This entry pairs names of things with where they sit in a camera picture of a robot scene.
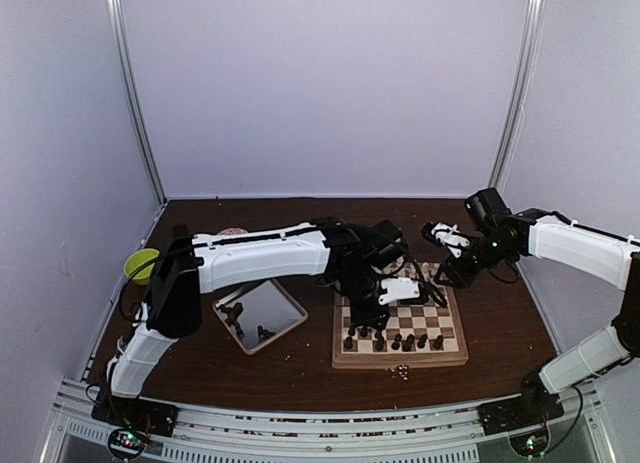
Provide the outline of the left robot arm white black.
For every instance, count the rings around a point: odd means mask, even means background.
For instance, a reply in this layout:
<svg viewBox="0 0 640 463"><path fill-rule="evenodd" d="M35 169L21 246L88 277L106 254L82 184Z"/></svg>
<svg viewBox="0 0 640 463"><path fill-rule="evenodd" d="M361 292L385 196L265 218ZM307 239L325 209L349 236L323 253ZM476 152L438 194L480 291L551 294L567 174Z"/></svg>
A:
<svg viewBox="0 0 640 463"><path fill-rule="evenodd" d="M227 237L176 227L154 262L131 333L107 364L106 412L123 427L143 419L136 397L164 353L201 327L202 295L280 277L319 277L349 301L356 325L383 329L390 303L420 293L416 281L381 273L406 252L401 232L388 220L367 227L327 217Z"/></svg>

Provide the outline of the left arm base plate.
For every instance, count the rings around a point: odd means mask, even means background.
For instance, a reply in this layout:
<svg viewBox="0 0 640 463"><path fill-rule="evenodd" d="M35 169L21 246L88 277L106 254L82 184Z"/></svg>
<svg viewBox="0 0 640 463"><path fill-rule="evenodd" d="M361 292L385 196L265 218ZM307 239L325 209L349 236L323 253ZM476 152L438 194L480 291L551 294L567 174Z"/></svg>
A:
<svg viewBox="0 0 640 463"><path fill-rule="evenodd" d="M91 417L112 426L171 437L178 413L178 407L171 404L113 397L95 405Z"/></svg>

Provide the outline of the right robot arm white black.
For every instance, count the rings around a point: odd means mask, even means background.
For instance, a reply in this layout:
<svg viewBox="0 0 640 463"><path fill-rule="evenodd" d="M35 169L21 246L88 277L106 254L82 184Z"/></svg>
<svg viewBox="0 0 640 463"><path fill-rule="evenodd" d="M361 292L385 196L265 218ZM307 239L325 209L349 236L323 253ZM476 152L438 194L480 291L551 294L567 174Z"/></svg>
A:
<svg viewBox="0 0 640 463"><path fill-rule="evenodd" d="M422 236L448 251L435 280L470 287L482 271L517 264L561 353L525 377L513 402L535 423L551 396L639 356L639 240L589 227L557 210L512 211L495 188L464 202L476 232L428 222Z"/></svg>

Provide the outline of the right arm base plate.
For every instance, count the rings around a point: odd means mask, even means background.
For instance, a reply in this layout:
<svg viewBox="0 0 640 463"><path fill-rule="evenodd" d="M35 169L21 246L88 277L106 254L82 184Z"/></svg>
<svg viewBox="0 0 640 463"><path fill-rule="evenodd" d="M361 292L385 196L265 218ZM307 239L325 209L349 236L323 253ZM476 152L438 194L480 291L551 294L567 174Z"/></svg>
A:
<svg viewBox="0 0 640 463"><path fill-rule="evenodd" d="M564 415L564 408L560 403L531 410L519 398L484 403L477 411L486 436L540 426L546 420Z"/></svg>

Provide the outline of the wooden chess board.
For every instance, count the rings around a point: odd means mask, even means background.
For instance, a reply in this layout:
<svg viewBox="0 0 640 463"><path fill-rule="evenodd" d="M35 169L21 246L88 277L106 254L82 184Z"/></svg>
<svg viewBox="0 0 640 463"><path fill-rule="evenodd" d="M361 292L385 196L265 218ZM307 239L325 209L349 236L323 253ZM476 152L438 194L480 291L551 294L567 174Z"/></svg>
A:
<svg viewBox="0 0 640 463"><path fill-rule="evenodd" d="M351 351L343 350L343 341L349 336L351 326L349 302L341 296L334 300L333 312L333 348L332 367L340 370L373 370L404 368L437 368L462 366L469 360L469 351L463 331L461 317L454 291L449 287L438 288L445 296L447 305L442 307L432 301L425 304L409 305L392 302L388 305L390 318L384 330L361 329L357 334ZM419 350L416 343L422 334L428 335L428 346ZM398 350L392 350L391 344L396 334L402 335ZM415 336L410 352L403 350L408 335ZM444 347L440 351L433 349L438 335L444 336ZM386 351L375 349L377 339L384 338Z"/></svg>

